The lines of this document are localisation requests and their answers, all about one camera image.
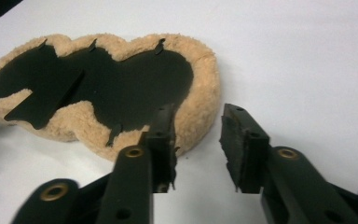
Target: brass screw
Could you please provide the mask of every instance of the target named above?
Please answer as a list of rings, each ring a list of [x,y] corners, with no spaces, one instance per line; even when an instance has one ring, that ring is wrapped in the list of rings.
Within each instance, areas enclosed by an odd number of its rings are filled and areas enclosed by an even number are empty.
[[[45,189],[40,194],[40,199],[45,202],[51,202],[60,199],[68,192],[68,185],[65,183],[58,183]]]
[[[144,151],[140,148],[132,148],[126,152],[126,156],[130,158],[136,158],[144,155]]]
[[[288,160],[298,159],[298,154],[292,149],[288,149],[288,148],[279,149],[278,154]]]

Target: beige plush object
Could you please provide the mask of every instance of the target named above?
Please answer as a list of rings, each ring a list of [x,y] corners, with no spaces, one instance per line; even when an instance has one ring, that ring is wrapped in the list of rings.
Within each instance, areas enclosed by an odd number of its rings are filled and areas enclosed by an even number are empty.
[[[180,105],[175,119],[176,146],[180,149],[177,155],[190,150],[205,135],[215,118],[220,99],[220,82],[216,59],[213,52],[204,44],[190,37],[182,35],[148,35],[136,38],[130,42],[115,35],[87,35],[71,40],[65,35],[42,36],[13,49],[8,55],[0,59],[0,69],[23,52],[41,45],[55,48],[58,57],[67,56],[80,49],[85,49],[96,39],[96,47],[104,48],[116,61],[123,61],[138,53],[153,50],[158,41],[165,38],[164,48],[181,54],[191,64],[193,83],[187,98]],[[48,125],[35,130],[24,121],[5,121],[4,116],[27,98],[32,92],[22,90],[6,98],[0,99],[0,123],[18,124],[31,133],[58,141],[80,140],[89,149],[114,161],[117,153],[126,146],[135,145],[139,141],[142,130],[123,132],[114,139],[112,147],[105,144],[110,130],[97,121],[91,102],[82,101],[63,107],[54,114]]]

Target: white table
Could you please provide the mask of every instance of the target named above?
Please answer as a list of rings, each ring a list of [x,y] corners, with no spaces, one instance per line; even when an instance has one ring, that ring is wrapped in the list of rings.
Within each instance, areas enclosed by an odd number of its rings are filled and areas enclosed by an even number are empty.
[[[273,146],[302,151],[328,181],[358,192],[358,1],[24,0],[0,18],[0,57],[57,33],[197,38],[216,53],[222,108],[246,108]],[[260,195],[234,190],[219,117],[179,159],[176,190],[154,196],[155,223],[267,222]],[[0,223],[42,183],[71,178],[85,186],[112,167],[81,143],[0,125]]]

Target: stuffed toy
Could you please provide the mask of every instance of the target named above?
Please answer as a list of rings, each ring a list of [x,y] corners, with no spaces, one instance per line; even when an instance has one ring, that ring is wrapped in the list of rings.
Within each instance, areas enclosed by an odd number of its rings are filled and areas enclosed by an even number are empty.
[[[182,35],[71,40],[48,35],[0,59],[0,123],[58,141],[80,140],[114,161],[173,105],[177,155],[210,129],[220,99],[216,59]]]

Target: black felt cutout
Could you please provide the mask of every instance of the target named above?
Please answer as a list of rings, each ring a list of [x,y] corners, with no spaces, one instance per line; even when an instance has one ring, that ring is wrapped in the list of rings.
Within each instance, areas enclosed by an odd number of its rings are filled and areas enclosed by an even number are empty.
[[[33,91],[5,119],[25,120],[36,129],[45,127],[59,108],[90,101],[97,120],[115,130],[111,135],[116,136],[118,127],[141,129],[159,106],[177,108],[192,81],[191,65],[169,50],[158,54],[149,50],[116,62],[95,46],[58,58],[52,46],[43,45],[0,70],[0,98],[23,89]]]

